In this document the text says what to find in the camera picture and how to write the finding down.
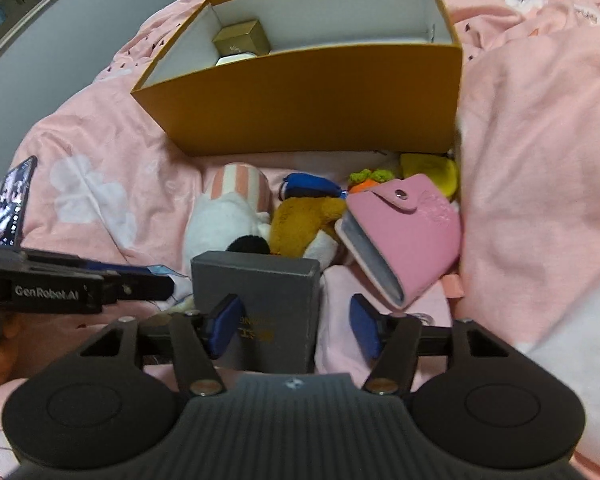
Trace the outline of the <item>person's left hand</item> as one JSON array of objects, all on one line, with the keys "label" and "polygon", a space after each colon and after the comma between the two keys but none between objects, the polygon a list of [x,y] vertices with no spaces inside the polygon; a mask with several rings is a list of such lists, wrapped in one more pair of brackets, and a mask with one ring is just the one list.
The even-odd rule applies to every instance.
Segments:
[{"label": "person's left hand", "polygon": [[0,339],[0,385],[7,382],[19,352],[19,336],[22,331],[22,316],[10,314],[3,327]]}]

